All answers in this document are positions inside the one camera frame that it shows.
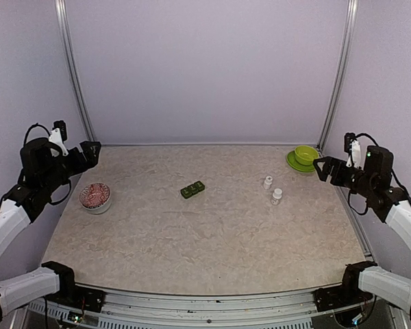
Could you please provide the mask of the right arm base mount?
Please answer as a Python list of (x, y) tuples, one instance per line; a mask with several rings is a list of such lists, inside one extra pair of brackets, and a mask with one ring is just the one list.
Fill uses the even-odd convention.
[(313, 292), (317, 311), (325, 312), (337, 308), (353, 306), (373, 299), (373, 294), (361, 290), (347, 293), (341, 285), (320, 288)]

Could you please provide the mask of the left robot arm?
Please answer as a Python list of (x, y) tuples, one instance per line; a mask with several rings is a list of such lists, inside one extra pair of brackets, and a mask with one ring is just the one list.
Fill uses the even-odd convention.
[[(70, 150), (45, 137), (23, 144), (18, 182), (0, 201), (0, 257), (47, 205), (56, 204), (52, 195), (59, 187), (70, 185), (71, 177), (98, 164), (100, 151), (101, 143), (92, 141)], [(13, 310), (48, 295), (57, 295), (69, 305), (81, 300), (82, 289), (75, 284), (70, 267), (50, 261), (29, 273), (0, 281), (0, 323)]]

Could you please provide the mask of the green weekly pill organizer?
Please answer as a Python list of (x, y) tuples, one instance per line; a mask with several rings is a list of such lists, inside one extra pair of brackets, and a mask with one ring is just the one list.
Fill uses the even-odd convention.
[(205, 185), (201, 181), (196, 181), (180, 190), (180, 194), (184, 199), (189, 199), (198, 193), (205, 190)]

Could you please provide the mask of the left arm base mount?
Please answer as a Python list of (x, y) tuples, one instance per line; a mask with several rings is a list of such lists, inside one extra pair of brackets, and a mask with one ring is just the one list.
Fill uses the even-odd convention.
[(100, 313), (105, 302), (105, 292), (99, 289), (75, 285), (71, 293), (67, 295), (61, 292), (49, 294), (47, 300), (83, 311)]

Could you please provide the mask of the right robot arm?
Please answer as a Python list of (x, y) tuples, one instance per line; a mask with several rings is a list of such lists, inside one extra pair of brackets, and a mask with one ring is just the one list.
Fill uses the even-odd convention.
[[(363, 168), (326, 156), (314, 160), (320, 180), (348, 188), (365, 198), (367, 208), (394, 231), (411, 251), (411, 200), (401, 187), (393, 187), (393, 154), (386, 148), (370, 145)], [(411, 279), (383, 269), (374, 262), (347, 265), (337, 299), (351, 304), (362, 293), (378, 296), (406, 312), (411, 321)]]

